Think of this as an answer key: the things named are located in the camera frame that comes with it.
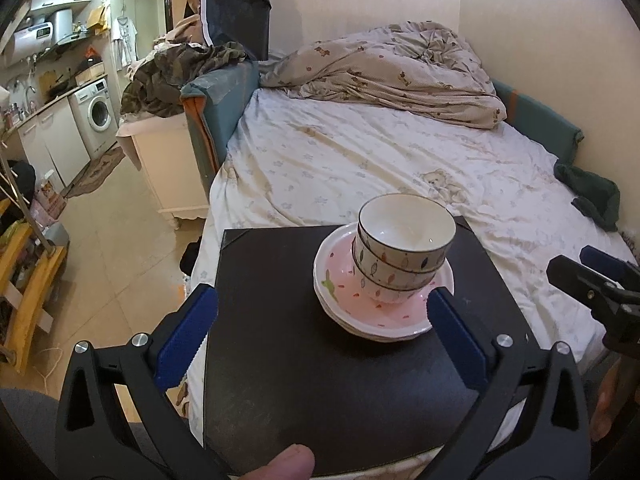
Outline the left hand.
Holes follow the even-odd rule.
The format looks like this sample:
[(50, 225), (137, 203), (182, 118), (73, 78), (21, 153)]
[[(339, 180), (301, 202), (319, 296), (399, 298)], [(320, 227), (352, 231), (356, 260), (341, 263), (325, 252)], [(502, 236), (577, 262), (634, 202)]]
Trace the left hand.
[(240, 480), (309, 480), (314, 473), (314, 453), (302, 444), (292, 444), (270, 462)]

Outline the right hand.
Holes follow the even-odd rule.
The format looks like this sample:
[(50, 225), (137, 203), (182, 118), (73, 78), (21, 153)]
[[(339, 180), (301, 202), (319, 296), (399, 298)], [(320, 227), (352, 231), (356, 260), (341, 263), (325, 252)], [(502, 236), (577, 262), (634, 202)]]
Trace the right hand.
[(598, 390), (597, 404), (590, 420), (590, 438), (598, 442), (608, 435), (624, 404), (639, 401), (639, 367), (622, 356), (606, 372)]

